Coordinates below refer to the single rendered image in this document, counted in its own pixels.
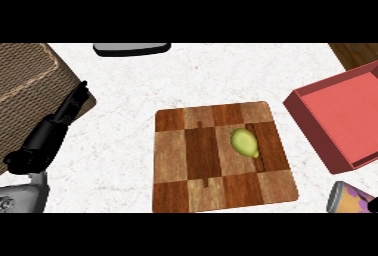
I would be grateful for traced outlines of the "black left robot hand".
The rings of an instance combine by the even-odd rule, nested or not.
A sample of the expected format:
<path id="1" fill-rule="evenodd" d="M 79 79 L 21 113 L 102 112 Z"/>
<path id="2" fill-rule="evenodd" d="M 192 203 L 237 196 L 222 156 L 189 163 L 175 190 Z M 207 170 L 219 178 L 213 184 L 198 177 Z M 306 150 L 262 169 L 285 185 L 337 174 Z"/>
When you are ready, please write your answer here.
<path id="1" fill-rule="evenodd" d="M 6 155 L 3 163 L 12 174 L 40 173 L 48 169 L 61 149 L 68 127 L 87 100 L 87 82 L 83 81 L 68 94 L 56 112 L 39 122 L 21 148 Z"/>

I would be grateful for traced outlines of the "orange and purple can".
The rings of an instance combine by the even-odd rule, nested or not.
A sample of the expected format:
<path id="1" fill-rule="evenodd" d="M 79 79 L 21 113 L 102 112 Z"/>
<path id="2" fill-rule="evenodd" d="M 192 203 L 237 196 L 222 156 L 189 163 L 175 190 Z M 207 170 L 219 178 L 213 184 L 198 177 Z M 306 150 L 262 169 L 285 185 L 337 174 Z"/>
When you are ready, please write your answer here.
<path id="1" fill-rule="evenodd" d="M 328 213 L 371 213 L 370 202 L 375 199 L 372 195 L 352 186 L 344 181 L 337 181 L 330 193 Z"/>

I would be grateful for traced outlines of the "brown cardboard box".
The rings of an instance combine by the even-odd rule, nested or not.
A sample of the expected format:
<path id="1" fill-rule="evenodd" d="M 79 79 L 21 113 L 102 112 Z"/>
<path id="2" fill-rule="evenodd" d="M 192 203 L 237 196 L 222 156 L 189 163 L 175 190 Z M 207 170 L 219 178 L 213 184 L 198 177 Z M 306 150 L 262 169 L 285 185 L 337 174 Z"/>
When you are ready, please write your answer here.
<path id="1" fill-rule="evenodd" d="M 0 173 L 42 119 L 54 114 L 83 80 L 46 43 L 0 43 Z M 95 107 L 89 100 L 79 115 Z"/>

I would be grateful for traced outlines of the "red box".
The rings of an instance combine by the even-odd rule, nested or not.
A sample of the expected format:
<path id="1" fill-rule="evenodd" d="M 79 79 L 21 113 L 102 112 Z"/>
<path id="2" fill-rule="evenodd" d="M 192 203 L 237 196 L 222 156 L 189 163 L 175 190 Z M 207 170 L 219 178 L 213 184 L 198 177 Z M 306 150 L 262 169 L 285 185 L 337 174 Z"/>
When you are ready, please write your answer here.
<path id="1" fill-rule="evenodd" d="M 333 174 L 378 160 L 378 61 L 294 89 L 284 105 Z"/>

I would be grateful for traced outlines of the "checkered wooden cutting board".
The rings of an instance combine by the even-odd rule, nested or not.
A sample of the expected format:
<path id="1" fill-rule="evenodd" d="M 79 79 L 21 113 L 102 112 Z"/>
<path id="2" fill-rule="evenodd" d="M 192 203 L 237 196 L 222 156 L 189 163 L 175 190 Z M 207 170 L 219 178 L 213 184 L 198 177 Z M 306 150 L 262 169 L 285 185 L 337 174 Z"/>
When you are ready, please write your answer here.
<path id="1" fill-rule="evenodd" d="M 247 129 L 259 157 L 231 145 Z M 263 101 L 160 110 L 155 114 L 155 213 L 200 212 L 299 199 L 269 104 Z"/>

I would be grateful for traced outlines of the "green lemon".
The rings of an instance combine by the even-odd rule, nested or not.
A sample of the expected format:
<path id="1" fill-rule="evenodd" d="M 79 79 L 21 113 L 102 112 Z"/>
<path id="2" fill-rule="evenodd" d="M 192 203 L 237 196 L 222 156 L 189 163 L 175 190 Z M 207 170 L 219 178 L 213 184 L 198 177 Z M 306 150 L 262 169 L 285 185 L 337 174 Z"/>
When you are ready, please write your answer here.
<path id="1" fill-rule="evenodd" d="M 243 156 L 259 157 L 257 139 L 247 129 L 238 128 L 234 130 L 231 134 L 231 145 Z"/>

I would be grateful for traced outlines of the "grey flat appliance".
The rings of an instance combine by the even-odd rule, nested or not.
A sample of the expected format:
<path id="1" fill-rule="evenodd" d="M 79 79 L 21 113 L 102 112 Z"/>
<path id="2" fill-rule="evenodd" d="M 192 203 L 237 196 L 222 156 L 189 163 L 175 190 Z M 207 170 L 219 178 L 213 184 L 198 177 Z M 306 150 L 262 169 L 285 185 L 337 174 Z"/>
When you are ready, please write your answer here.
<path id="1" fill-rule="evenodd" d="M 170 43 L 95 43 L 93 50 L 102 57 L 129 57 L 164 53 Z"/>

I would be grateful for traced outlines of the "brown wooden panel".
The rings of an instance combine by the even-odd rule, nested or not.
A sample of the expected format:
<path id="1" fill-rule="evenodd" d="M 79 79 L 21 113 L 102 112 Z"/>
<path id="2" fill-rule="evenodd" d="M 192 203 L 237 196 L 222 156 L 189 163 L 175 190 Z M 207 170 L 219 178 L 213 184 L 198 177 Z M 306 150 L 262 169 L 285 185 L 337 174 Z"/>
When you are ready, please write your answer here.
<path id="1" fill-rule="evenodd" d="M 330 43 L 346 70 L 378 60 L 378 43 Z"/>

